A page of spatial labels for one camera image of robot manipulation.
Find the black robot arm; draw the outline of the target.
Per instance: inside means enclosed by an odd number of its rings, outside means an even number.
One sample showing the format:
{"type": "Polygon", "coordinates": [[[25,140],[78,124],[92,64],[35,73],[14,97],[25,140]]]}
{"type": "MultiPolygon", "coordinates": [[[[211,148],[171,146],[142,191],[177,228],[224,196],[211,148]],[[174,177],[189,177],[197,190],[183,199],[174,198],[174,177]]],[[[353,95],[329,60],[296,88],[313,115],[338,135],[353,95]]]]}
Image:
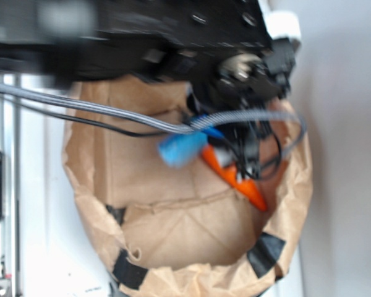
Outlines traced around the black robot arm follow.
{"type": "Polygon", "coordinates": [[[291,39],[268,31],[258,1],[0,1],[0,74],[58,87],[186,81],[222,110],[284,98],[294,65],[291,39]]]}

